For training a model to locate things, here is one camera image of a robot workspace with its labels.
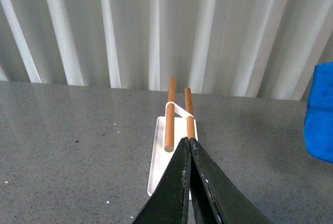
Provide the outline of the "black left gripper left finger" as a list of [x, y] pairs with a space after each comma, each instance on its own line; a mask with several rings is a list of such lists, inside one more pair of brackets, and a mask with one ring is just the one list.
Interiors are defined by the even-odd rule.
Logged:
[[148, 202], [134, 223], [187, 223], [191, 151], [189, 139], [182, 138]]

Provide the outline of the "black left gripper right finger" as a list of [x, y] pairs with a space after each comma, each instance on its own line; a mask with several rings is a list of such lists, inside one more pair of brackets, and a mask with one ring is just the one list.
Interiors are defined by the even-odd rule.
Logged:
[[194, 138], [190, 191], [196, 223], [271, 223], [231, 182]]

